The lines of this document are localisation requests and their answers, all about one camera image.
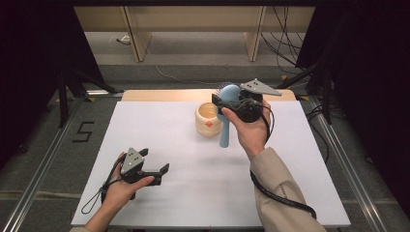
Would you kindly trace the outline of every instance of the person's right hand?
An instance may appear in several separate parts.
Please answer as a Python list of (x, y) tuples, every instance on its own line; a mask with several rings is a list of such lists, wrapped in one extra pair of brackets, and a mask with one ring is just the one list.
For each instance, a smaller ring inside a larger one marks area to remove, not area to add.
[[(263, 100), (263, 106), (263, 115), (269, 125), (271, 125), (271, 106), (265, 100)], [(253, 123), (244, 123), (235, 112), (228, 108), (223, 108), (222, 113), (235, 126), (236, 131), (238, 132), (239, 143), (247, 153), (249, 160), (252, 160), (257, 154), (265, 150), (265, 142), (268, 133), (262, 118), (259, 118)]]

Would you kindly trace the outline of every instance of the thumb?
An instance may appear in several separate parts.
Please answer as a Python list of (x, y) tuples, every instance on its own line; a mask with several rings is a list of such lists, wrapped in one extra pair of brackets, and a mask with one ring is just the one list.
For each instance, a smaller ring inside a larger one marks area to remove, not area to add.
[(153, 176), (144, 177), (141, 180), (133, 183), (132, 187), (133, 187), (134, 191), (137, 191), (139, 189), (142, 189), (142, 188), (148, 186), (153, 181), (154, 181)]
[(241, 124), (243, 124), (244, 122), (242, 122), (242, 120), (238, 117), (238, 115), (236, 115), (235, 112), (233, 112), (232, 110), (228, 109), (228, 108), (223, 108), (222, 109), (222, 113), (225, 116), (225, 118), (227, 118), (236, 128), (238, 128), (238, 126), (240, 126)]

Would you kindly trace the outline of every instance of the blue object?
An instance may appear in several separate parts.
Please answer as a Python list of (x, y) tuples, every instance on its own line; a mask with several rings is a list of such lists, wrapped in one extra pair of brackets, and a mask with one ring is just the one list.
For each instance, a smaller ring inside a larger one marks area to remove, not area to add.
[[(238, 101), (239, 93), (241, 89), (235, 84), (229, 84), (220, 89), (218, 97), (224, 102)], [(220, 146), (222, 148), (227, 148), (229, 146), (229, 120), (223, 116), (223, 114), (218, 114), (217, 117), (223, 122), (222, 132), (220, 134)]]

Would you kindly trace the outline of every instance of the person's left hand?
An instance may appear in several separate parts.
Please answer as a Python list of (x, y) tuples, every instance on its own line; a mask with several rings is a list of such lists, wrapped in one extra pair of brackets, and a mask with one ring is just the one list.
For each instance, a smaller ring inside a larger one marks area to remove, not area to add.
[[(121, 164), (118, 163), (118, 165), (115, 167), (115, 170), (111, 178), (120, 176), (120, 168), (121, 168)], [(112, 185), (109, 186), (103, 203), (105, 204), (106, 202), (106, 204), (117, 206), (121, 209), (129, 202), (130, 198), (137, 190), (148, 186), (153, 180), (154, 180), (154, 177), (149, 176), (133, 184), (128, 184), (122, 180), (116, 183), (113, 183)]]

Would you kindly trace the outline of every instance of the white table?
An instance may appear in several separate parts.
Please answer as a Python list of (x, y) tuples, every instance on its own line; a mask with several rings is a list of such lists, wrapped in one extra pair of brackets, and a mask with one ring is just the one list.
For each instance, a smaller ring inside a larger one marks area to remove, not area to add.
[[(158, 171), (170, 163), (158, 187), (139, 190), (112, 226), (129, 228), (252, 228), (257, 216), (249, 161), (230, 127), (230, 145), (195, 130), (194, 110), (201, 101), (121, 101), (117, 103), (89, 181), (73, 217), (83, 225), (81, 208), (101, 187), (113, 162), (129, 147), (149, 148), (143, 169)], [(276, 149), (292, 172), (307, 203), (326, 227), (350, 225), (305, 113), (298, 101), (270, 101), (274, 132), (267, 145)]]

